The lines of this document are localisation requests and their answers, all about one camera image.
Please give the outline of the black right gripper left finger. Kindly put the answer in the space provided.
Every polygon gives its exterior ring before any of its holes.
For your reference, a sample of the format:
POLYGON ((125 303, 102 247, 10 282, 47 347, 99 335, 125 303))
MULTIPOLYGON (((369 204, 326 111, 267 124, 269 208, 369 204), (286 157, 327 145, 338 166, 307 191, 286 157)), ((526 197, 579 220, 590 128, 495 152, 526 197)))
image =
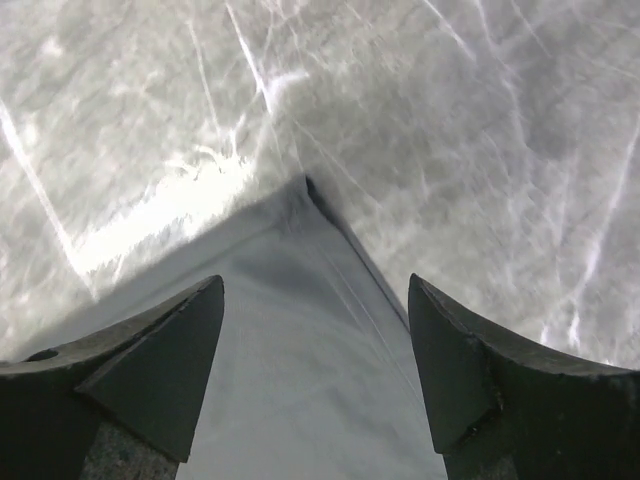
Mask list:
POLYGON ((1 365, 1 476, 78 479, 112 426, 152 459, 189 459, 224 316, 211 276, 79 340, 1 365))

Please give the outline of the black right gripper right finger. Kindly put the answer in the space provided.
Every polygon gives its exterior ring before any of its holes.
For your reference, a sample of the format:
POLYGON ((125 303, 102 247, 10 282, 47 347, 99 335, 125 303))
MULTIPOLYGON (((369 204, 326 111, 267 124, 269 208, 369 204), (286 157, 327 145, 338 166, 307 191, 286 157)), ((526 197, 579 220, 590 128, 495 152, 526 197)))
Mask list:
POLYGON ((635 479, 639 374, 531 341, 413 276, 409 323, 451 479, 635 479))

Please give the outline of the dark grey t-shirt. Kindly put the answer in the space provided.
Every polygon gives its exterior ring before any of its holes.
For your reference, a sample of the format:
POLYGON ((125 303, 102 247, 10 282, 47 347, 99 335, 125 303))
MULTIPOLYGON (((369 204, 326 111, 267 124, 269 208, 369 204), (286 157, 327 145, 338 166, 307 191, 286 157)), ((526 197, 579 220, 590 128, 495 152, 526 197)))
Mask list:
POLYGON ((208 276, 225 312, 182 479, 442 479, 406 313, 311 180, 295 178, 121 285, 88 331, 208 276))

